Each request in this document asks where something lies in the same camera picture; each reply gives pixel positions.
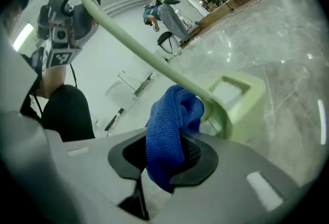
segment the person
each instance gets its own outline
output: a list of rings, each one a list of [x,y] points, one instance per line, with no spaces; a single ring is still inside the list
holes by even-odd
[[[190,40],[184,24],[180,21],[174,9],[168,4],[146,8],[143,13],[143,21],[145,25],[152,26],[153,23],[156,32],[160,30],[158,21],[161,21],[171,33],[185,43],[188,43]]]
[[[12,0],[0,14],[0,23],[8,36],[12,35],[15,24],[29,0]],[[31,58],[21,54],[29,64]],[[26,96],[20,113],[37,120],[44,129],[58,132],[63,140],[78,141],[95,138],[88,102],[82,91],[65,85],[66,65],[46,69],[40,77],[36,91]],[[31,107],[31,96],[48,99],[41,117]]]
[[[44,129],[60,134],[63,142],[95,138],[88,102],[83,92],[64,84],[66,65],[47,69],[35,94],[48,99],[41,117],[31,107],[28,95],[21,114],[37,120]]]

